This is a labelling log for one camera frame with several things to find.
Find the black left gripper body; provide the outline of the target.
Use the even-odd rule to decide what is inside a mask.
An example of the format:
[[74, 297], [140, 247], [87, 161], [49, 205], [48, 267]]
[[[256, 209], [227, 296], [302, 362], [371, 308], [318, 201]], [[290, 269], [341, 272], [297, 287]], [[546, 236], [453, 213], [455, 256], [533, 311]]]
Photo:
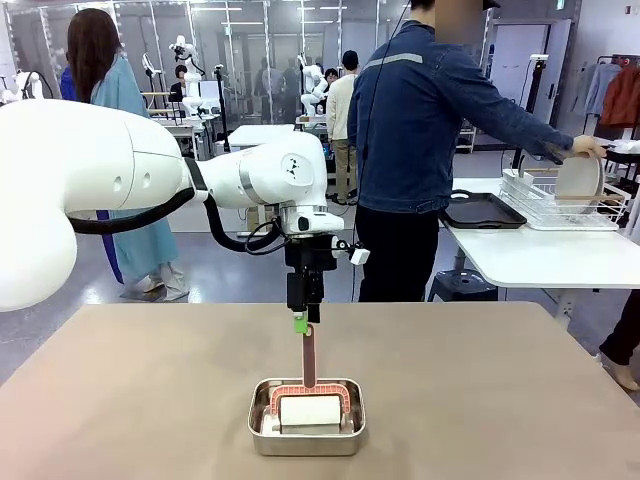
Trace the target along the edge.
[[332, 234], [294, 239], [285, 246], [288, 306], [320, 304], [324, 298], [324, 273], [336, 269]]

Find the man's right hand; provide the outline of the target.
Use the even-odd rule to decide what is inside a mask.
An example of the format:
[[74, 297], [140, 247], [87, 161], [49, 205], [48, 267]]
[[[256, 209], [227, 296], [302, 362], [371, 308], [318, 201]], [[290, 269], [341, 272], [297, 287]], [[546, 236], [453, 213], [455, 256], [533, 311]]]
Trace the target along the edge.
[[605, 158], [606, 149], [601, 146], [594, 137], [588, 135], [580, 135], [573, 139], [571, 152], [576, 156], [594, 156]]

